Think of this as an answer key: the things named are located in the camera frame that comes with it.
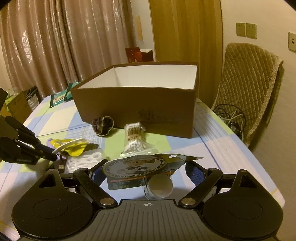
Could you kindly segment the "clear plastic cotton pad box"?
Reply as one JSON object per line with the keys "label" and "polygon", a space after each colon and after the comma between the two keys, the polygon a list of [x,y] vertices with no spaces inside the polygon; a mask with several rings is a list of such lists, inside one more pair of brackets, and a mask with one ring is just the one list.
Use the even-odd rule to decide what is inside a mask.
{"label": "clear plastic cotton pad box", "polygon": [[93,149],[83,152],[80,156],[69,156],[66,161],[64,173],[73,173],[80,168],[91,169],[105,159],[105,154],[102,149]]}

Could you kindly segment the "dark green product card package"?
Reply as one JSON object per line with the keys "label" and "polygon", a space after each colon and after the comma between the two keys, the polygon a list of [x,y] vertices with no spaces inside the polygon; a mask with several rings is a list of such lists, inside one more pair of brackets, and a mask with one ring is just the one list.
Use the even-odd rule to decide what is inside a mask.
{"label": "dark green product card package", "polygon": [[143,179],[156,174],[171,176],[185,162],[200,160],[202,157],[181,154],[135,155],[105,163],[102,167],[109,190],[139,187]]}

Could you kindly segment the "yellow sachet packet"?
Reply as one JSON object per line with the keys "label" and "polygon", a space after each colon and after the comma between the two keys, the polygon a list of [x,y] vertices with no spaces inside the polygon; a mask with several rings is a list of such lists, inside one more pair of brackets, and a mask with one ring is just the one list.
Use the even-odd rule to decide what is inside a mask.
{"label": "yellow sachet packet", "polygon": [[88,144],[88,141],[83,138],[54,140],[56,140],[57,148],[53,150],[53,154],[66,152],[72,157],[80,156]]}

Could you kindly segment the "brown fuzzy scrunchie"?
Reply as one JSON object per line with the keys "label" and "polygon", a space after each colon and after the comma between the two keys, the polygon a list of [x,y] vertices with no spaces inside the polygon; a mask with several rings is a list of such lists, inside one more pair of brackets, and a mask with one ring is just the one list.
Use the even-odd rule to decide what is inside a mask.
{"label": "brown fuzzy scrunchie", "polygon": [[92,128],[100,137],[107,136],[113,127],[114,120],[110,116],[98,117],[92,121]]}

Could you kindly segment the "cotton swab plastic bag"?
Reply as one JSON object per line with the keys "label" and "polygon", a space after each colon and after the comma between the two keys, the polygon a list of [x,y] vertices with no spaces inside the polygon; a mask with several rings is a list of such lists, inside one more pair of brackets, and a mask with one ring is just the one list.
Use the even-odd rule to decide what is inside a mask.
{"label": "cotton swab plastic bag", "polygon": [[125,143],[121,156],[131,155],[133,153],[145,152],[153,147],[145,141],[145,128],[138,123],[128,123],[124,127]]}

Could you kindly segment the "cardboard boxes beside table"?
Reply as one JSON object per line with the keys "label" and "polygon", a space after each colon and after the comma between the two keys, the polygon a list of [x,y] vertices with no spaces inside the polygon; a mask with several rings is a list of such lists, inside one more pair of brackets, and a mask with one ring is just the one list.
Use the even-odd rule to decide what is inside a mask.
{"label": "cardboard boxes beside table", "polygon": [[24,123],[41,101],[36,86],[20,93],[14,89],[5,91],[1,88],[1,115],[12,116],[20,123]]}

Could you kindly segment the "plaid tablecloth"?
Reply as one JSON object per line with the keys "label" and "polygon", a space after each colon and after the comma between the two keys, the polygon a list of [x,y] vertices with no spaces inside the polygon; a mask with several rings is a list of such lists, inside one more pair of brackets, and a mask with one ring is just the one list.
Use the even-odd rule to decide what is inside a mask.
{"label": "plaid tablecloth", "polygon": [[[97,144],[102,157],[109,160],[122,155],[175,153],[195,156],[205,168],[215,167],[224,173],[248,170],[284,206],[279,189],[259,161],[239,137],[200,100],[196,103],[193,135],[178,138],[145,132],[140,141],[128,147],[123,129],[114,129],[106,137],[99,137],[90,124],[81,120],[74,101],[50,107],[46,97],[25,121],[25,126],[46,143],[49,139],[83,138]],[[23,194],[45,173],[49,163],[40,160],[36,165],[1,162],[1,234],[17,240],[19,234],[11,211]]]}

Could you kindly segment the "green snack bag lower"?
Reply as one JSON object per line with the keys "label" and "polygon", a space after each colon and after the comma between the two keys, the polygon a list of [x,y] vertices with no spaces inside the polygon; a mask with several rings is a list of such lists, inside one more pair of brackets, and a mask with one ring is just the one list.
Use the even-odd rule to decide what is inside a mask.
{"label": "green snack bag lower", "polygon": [[50,108],[53,108],[65,101],[66,90],[51,94]]}

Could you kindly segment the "large brown cardboard box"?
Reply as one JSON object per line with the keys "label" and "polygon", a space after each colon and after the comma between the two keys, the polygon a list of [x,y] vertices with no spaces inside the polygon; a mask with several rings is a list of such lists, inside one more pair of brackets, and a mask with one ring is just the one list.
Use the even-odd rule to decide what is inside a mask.
{"label": "large brown cardboard box", "polygon": [[86,123],[110,116],[116,128],[140,122],[148,133],[191,138],[198,92],[198,63],[113,65],[71,89]]}

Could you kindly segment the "beige satin curtain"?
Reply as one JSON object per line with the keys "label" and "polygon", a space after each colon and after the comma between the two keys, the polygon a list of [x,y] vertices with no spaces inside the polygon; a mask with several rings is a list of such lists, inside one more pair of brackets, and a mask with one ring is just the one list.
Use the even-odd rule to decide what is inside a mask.
{"label": "beige satin curtain", "polygon": [[13,88],[41,97],[127,62],[129,1],[1,1],[1,50]]}

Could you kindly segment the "dark red gift box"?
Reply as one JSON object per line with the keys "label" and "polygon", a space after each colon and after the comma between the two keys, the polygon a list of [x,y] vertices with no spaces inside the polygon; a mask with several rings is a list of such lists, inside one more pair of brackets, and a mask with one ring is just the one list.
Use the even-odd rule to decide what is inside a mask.
{"label": "dark red gift box", "polygon": [[125,52],[129,63],[154,61],[152,49],[140,49],[139,47],[134,47],[126,48]]}

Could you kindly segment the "wooden door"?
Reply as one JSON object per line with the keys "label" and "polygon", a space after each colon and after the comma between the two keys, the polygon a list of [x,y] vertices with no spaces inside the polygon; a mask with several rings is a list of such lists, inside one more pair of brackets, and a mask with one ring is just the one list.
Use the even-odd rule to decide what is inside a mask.
{"label": "wooden door", "polygon": [[197,97],[211,107],[222,74],[220,1],[149,1],[157,61],[198,63]]}

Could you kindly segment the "double wall socket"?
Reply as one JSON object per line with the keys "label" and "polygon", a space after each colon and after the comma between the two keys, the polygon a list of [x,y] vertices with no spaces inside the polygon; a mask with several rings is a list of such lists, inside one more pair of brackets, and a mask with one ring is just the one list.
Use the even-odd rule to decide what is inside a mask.
{"label": "double wall socket", "polygon": [[257,39],[257,25],[251,23],[236,23],[236,35]]}

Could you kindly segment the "single wall socket plate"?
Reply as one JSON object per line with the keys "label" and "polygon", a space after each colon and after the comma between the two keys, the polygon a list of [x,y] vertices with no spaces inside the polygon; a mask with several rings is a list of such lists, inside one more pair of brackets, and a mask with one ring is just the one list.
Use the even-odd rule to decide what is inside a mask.
{"label": "single wall socket plate", "polygon": [[292,32],[288,33],[288,49],[296,52],[296,34]]}

